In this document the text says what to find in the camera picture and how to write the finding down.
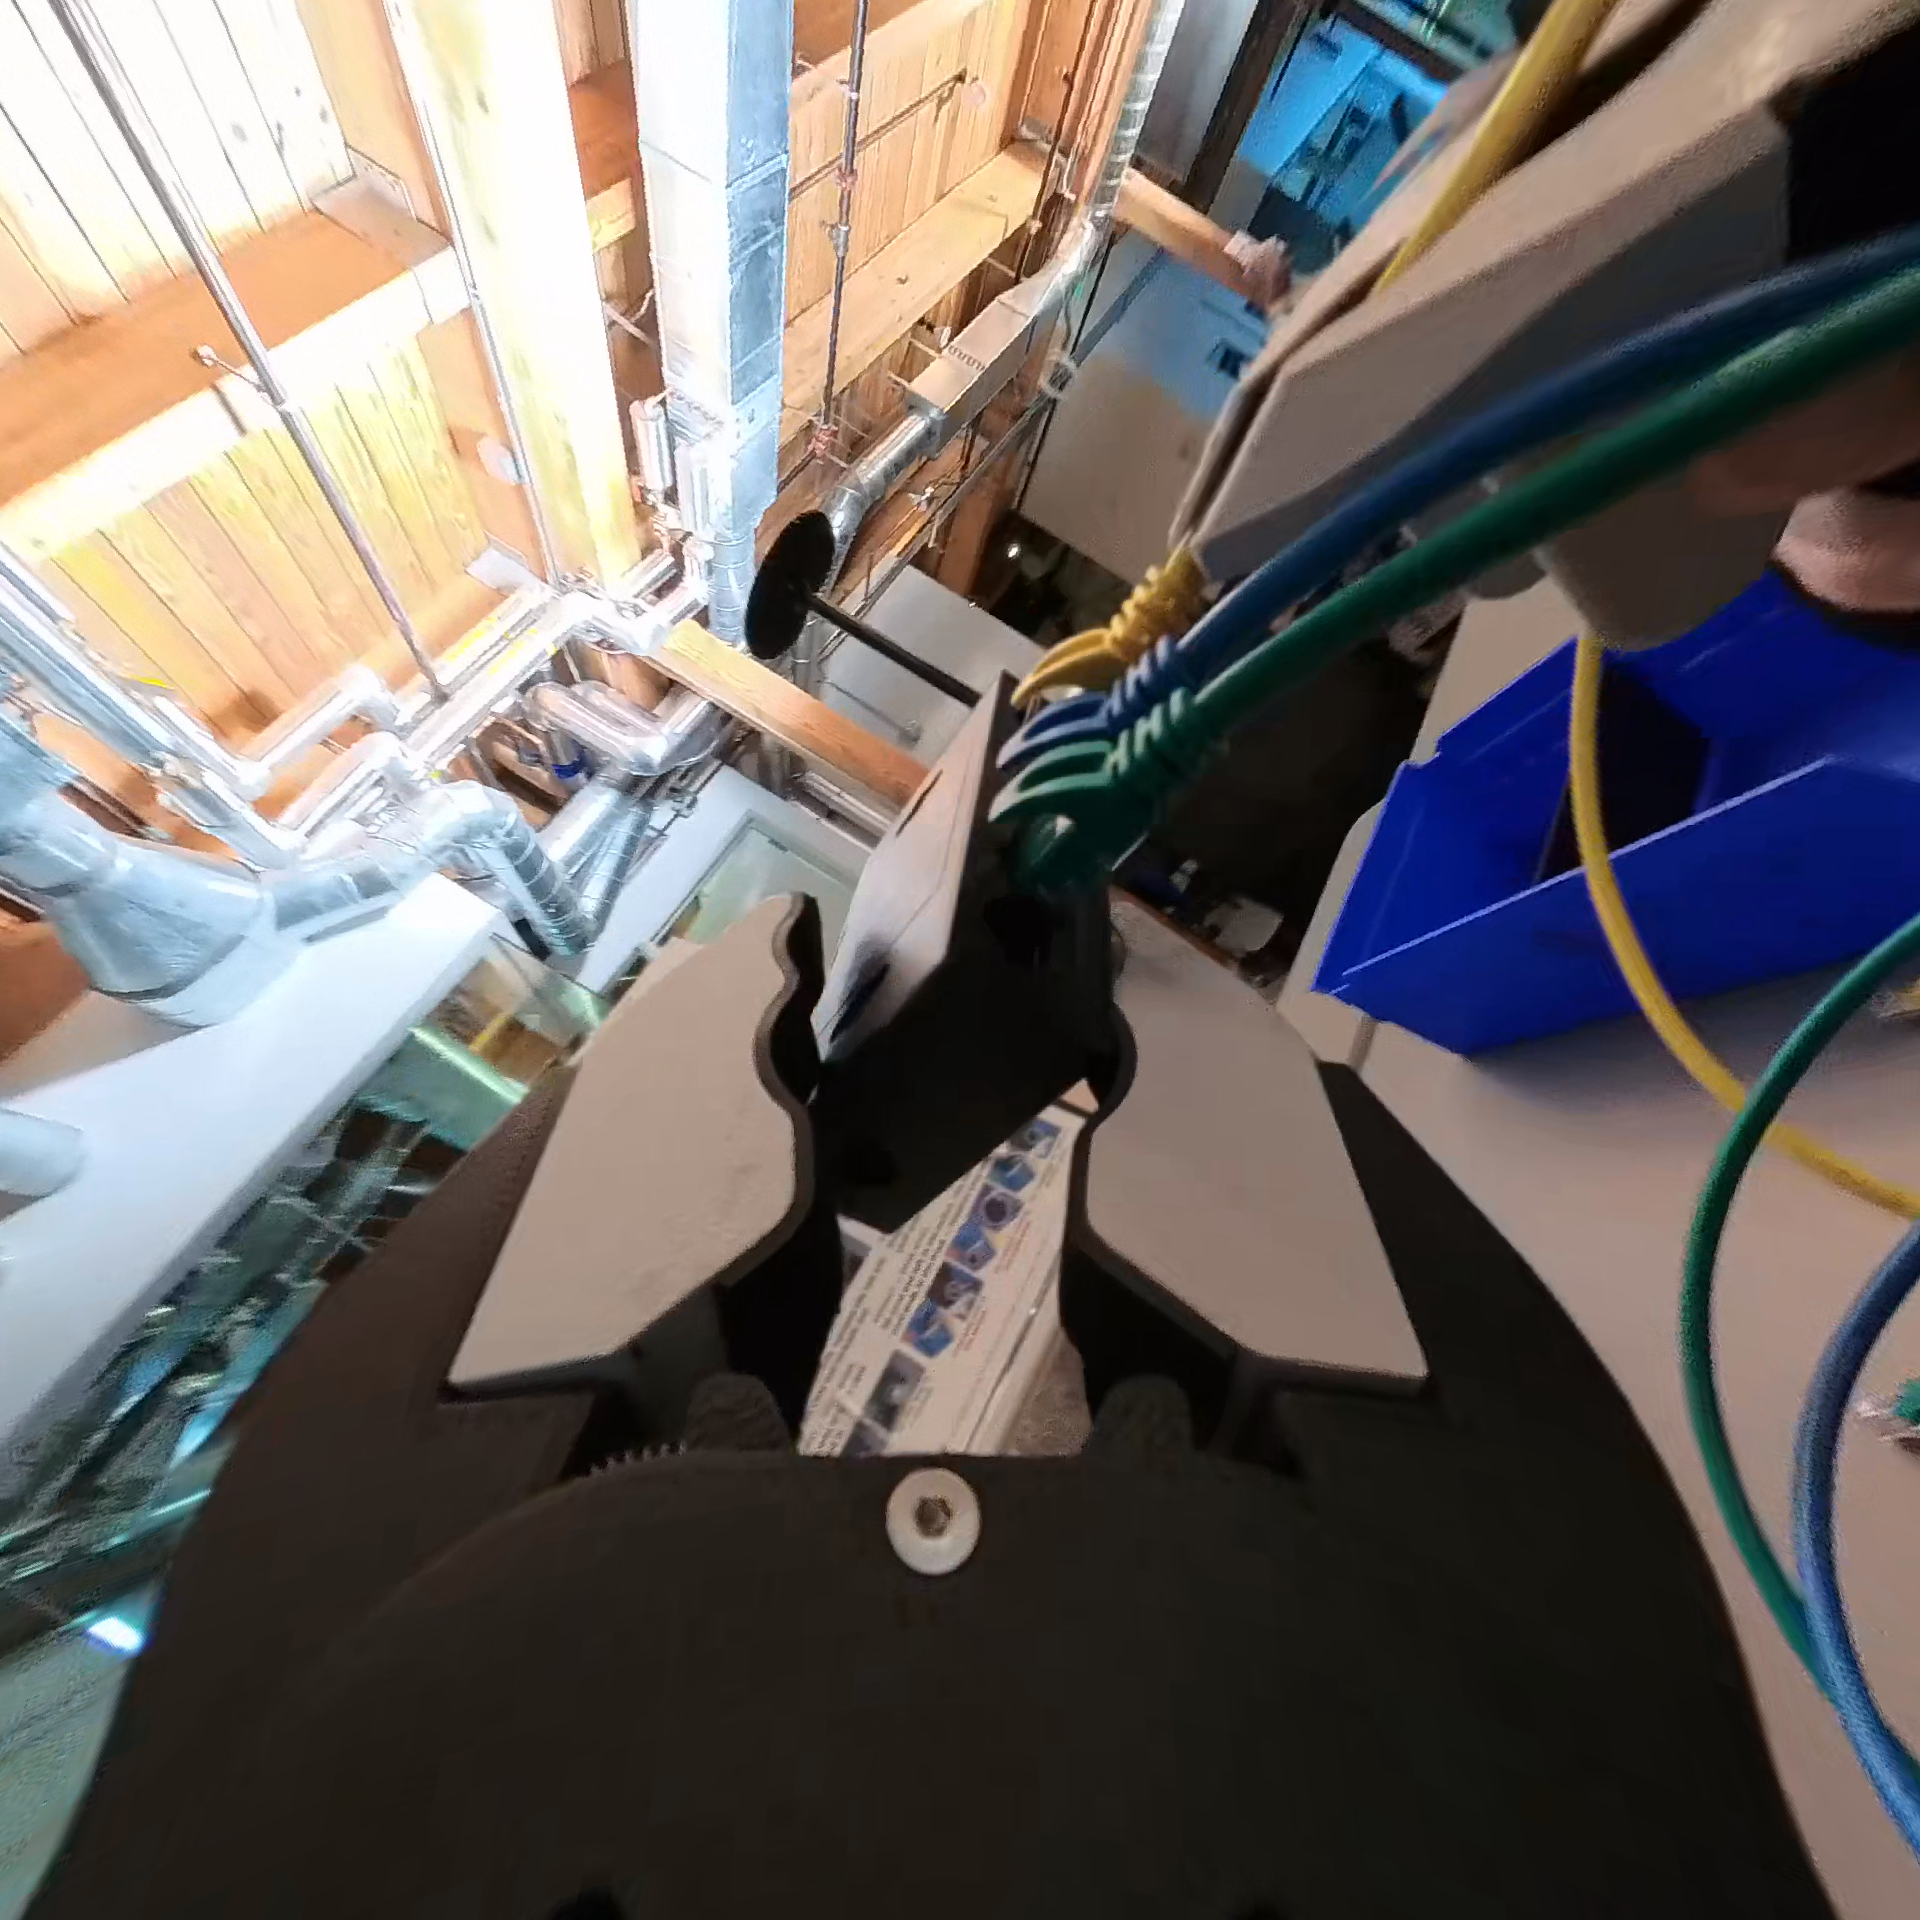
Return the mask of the black ethernet switch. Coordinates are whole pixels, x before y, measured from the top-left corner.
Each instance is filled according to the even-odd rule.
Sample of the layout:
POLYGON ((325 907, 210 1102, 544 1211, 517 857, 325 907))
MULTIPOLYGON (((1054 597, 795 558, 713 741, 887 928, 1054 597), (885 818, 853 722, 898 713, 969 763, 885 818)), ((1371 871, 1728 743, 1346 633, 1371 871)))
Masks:
POLYGON ((990 677, 866 855, 814 1013, 823 1175, 880 1232, 1118 1061, 1106 891, 1024 889, 1017 830, 992 821, 1013 693, 990 677))

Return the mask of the person's right hand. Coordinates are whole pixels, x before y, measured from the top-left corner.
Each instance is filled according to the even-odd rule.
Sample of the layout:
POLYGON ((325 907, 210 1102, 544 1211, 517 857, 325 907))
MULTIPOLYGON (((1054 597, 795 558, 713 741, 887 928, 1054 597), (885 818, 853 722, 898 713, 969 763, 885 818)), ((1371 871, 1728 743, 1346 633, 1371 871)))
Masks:
POLYGON ((1698 459, 1691 485, 1721 512, 1785 512, 1776 560, 1845 615, 1918 610, 1915 421, 1776 423, 1698 459))

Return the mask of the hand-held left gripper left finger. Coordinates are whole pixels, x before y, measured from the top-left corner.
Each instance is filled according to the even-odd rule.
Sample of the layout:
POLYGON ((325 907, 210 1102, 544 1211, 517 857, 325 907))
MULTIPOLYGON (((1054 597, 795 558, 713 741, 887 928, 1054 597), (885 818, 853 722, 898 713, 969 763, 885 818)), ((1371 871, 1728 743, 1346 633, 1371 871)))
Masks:
POLYGON ((825 1198, 821 907, 667 946, 585 1047, 448 1385, 809 1385, 825 1198))

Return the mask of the wooden instruction board with stand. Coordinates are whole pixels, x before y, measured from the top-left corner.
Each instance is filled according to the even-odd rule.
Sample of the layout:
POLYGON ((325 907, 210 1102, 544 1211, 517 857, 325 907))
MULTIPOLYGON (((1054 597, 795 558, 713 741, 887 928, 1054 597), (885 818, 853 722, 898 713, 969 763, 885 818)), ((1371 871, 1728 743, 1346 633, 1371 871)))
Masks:
POLYGON ((853 1271, 800 1424, 805 1456, 992 1456, 1061 1337, 1072 1150, 1049 1106, 878 1237, 853 1271))

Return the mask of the rectangular metal duct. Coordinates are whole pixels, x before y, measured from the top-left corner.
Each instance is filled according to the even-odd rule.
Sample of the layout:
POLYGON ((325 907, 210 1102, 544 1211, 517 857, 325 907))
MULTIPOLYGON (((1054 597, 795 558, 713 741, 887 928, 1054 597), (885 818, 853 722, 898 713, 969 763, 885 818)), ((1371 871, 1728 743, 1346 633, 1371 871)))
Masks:
POLYGON ((741 649, 777 501, 795 14, 631 2, 629 46, 679 514, 709 629, 741 649))

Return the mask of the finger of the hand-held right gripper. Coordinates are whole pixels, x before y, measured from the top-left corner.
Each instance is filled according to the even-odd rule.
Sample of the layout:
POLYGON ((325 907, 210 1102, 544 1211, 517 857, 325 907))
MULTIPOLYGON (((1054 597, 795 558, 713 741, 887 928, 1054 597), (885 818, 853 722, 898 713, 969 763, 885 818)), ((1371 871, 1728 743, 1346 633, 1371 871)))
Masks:
MULTIPOLYGON (((1586 126, 1595 126, 1600 135, 1625 135, 1625 146, 1637 158, 1650 155, 1662 137, 1685 144, 1721 114, 1749 105, 1774 110, 1785 130, 1781 107, 1799 87, 1829 78, 1893 37, 1918 39, 1915 2, 1621 5, 1589 50, 1570 96, 1554 110, 1543 144, 1495 183, 1454 229, 1472 215, 1477 226, 1488 226, 1497 215, 1522 210, 1522 192, 1547 187, 1547 165, 1573 160, 1573 135, 1586 126)), ((1333 311, 1344 313, 1374 290, 1397 288, 1410 267, 1454 231, 1399 279, 1383 283, 1385 263, 1451 181, 1490 91, 1493 82, 1461 82, 1429 114, 1413 137, 1413 155, 1390 169, 1390 190, 1381 208, 1298 297, 1287 320, 1310 297, 1328 297, 1333 311)), ((1184 535, 1184 503, 1193 478, 1170 523, 1177 535, 1184 535)))
POLYGON ((1586 126, 1522 210, 1454 229, 1392 290, 1278 325, 1184 503, 1211 585, 1253 574, 1355 487, 1529 382, 1785 261, 1787 135, 1726 112, 1637 158, 1586 126))

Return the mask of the black disc ceiling fixture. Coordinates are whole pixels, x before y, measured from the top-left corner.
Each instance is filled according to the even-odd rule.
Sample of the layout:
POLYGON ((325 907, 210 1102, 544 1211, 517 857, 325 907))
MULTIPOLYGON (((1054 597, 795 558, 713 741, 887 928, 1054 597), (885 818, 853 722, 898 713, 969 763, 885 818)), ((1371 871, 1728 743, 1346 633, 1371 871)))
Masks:
POLYGON ((978 693, 969 683, 910 654, 866 619, 830 603, 825 590, 834 576, 834 565, 837 535, 827 512, 805 512, 782 528, 757 569, 743 615, 750 654, 763 663, 786 658, 798 647, 807 624, 818 617, 944 697, 967 709, 976 706, 978 693))

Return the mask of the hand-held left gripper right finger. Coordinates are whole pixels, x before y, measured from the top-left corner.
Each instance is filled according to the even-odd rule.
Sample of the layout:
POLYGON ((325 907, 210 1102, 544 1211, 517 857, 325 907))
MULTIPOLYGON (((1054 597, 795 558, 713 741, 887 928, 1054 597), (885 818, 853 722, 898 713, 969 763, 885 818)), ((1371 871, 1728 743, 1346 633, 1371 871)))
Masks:
POLYGON ((1113 917, 1118 1070, 1074 1168, 1077 1243, 1237 1383, 1429 1378, 1307 1042, 1154 917, 1113 917))

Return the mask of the blue plastic bin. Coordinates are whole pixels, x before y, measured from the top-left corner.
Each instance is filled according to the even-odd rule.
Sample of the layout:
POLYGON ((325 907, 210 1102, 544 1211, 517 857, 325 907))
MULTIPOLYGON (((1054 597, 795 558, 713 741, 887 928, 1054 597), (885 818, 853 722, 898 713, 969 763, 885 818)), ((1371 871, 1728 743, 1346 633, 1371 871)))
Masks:
MULTIPOLYGON (((1575 645, 1401 766, 1312 985, 1454 1054, 1632 1010, 1577 864, 1575 645)), ((1600 816, 1675 999, 1865 953, 1918 905, 1918 663, 1778 571, 1680 640, 1609 656, 1600 816)))

